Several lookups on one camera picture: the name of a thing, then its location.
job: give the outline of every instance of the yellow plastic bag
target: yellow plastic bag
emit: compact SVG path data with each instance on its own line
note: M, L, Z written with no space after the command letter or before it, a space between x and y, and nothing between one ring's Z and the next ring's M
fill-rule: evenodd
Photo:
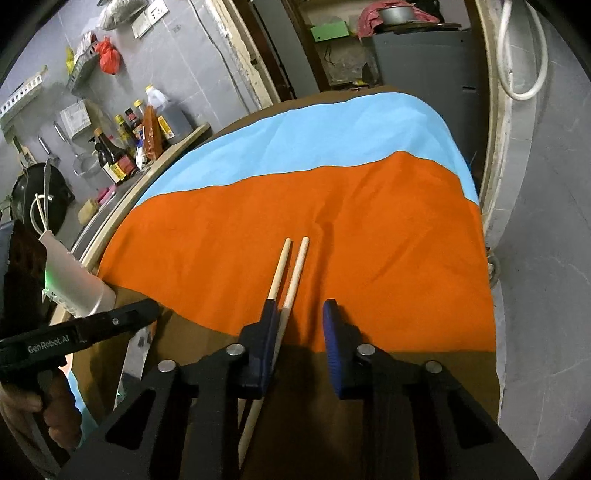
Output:
M74 65L74 50L66 47L66 68L68 69L68 75L71 75L74 71Z

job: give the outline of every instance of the pot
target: pot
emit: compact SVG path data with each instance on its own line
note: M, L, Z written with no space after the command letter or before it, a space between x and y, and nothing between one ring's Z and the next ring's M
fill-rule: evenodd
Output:
M378 14L384 22L384 25L387 27L400 25L417 19L411 5L380 8Z
M12 188L10 200L10 217L19 219L31 231L35 232L31 223L31 205L35 202L35 194L43 194L43 169L45 163L36 163L24 170ZM74 194L68 188L66 180L58 168L51 165L49 182L49 220L48 226L53 233L57 233L64 223L68 206L74 201ZM39 214L35 214L35 221L42 225Z

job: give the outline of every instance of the light blue cloth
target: light blue cloth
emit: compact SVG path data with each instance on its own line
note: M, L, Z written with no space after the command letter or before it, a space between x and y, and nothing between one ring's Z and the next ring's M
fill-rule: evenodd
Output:
M464 196L478 203L468 166L437 112L405 93L376 93L289 110L217 138L170 167L137 205L255 176L363 165L397 151L439 163L458 176Z
M74 373L71 370L67 374L67 379L68 383L70 384L70 390L72 391L72 393L74 394L74 398L76 399L76 408L82 414L82 439L78 444L78 447L80 447L80 445L82 445L86 441L88 435L90 435L97 427L97 424L90 412L88 411L88 408L86 408L84 400L82 400L82 395L80 395L80 390L78 389L78 380L76 380L76 377L74 376Z

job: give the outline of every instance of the human hand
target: human hand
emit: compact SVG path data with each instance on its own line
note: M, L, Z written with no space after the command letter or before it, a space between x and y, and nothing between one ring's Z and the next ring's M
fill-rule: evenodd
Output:
M49 387L47 408L43 419L49 427L49 436L62 448L72 450L80 443L82 415L75 405L74 395L66 376L61 370L53 373ZM7 421L17 431L33 440L25 413L38 413L43 409L41 397L24 391L15 385L0 385L0 402Z

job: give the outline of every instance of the orange cloth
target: orange cloth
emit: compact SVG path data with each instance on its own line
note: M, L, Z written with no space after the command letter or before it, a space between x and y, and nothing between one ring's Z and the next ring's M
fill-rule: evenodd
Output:
M117 230L99 276L237 335L258 320L288 236L289 275L303 236L310 247L285 343L323 351L335 298L387 351L495 351L478 206L456 175L405 152L154 197Z

